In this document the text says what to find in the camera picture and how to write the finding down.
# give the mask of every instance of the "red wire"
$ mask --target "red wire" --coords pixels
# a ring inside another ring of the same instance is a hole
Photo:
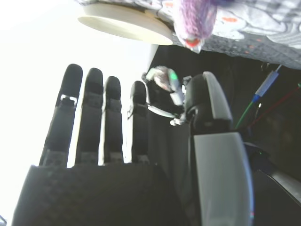
[[[263,118],[267,113],[272,111],[275,107],[280,105],[282,102],[284,102],[286,99],[288,99],[294,92],[296,92],[300,87],[298,86],[296,89],[292,90],[288,94],[286,94],[284,97],[282,97],[280,100],[278,100],[272,107],[270,107],[268,110],[266,110],[262,115],[260,115],[256,120],[254,120],[249,127],[252,127],[256,122],[258,122],[261,118]]]

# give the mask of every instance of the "green led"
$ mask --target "green led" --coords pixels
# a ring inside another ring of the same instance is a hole
[[[170,78],[171,78],[172,80],[177,80],[177,79],[178,79],[178,76],[175,74],[175,72],[171,72]]]

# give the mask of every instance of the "green wire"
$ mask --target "green wire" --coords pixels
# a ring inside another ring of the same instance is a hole
[[[246,114],[248,113],[248,111],[251,109],[251,107],[252,107],[252,105],[254,104],[254,102],[253,101],[251,101],[250,103],[249,103],[249,105],[248,105],[248,107],[246,107],[246,109],[245,109],[245,111],[244,111],[244,113],[241,115],[241,117],[240,117],[240,119],[239,119],[239,121],[238,121],[238,123],[236,124],[236,129],[240,126],[240,124],[242,123],[242,121],[244,120],[244,118],[245,118],[245,116],[246,116]]]

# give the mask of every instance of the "gray fabric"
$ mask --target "gray fabric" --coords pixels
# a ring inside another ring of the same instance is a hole
[[[145,10],[173,27],[173,0],[76,0]],[[182,46],[174,34],[174,44]],[[301,69],[301,0],[219,0],[213,35],[202,47]]]

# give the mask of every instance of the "purple fuzzy object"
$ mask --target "purple fuzzy object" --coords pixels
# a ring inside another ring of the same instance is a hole
[[[217,6],[212,0],[174,0],[177,35],[184,40],[203,40],[213,30]]]

